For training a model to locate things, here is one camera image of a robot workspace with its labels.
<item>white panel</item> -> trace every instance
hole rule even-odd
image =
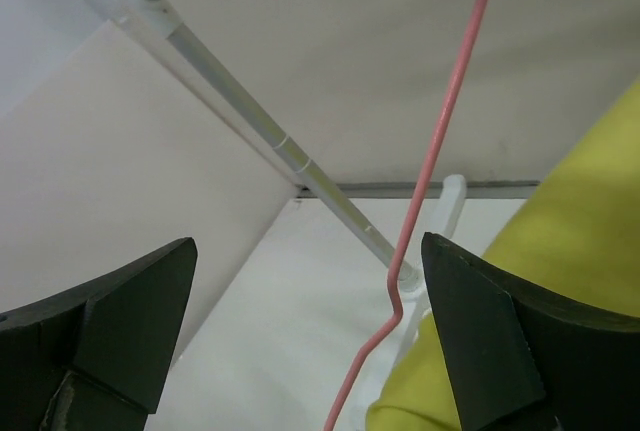
[[[355,202],[395,241],[408,200]],[[521,203],[468,200],[454,240],[481,253]],[[434,207],[425,202],[410,262]],[[321,429],[355,353],[390,312],[376,258],[322,203],[291,201],[174,366],[147,429]],[[343,413],[336,429],[348,423]]]
[[[2,309],[193,236],[179,348],[295,195],[111,24],[5,118],[0,176]]]
[[[81,0],[0,0],[0,119],[101,23]]]
[[[172,0],[337,181],[415,181],[473,0]],[[640,0],[491,0],[436,176],[541,179],[638,72]]]

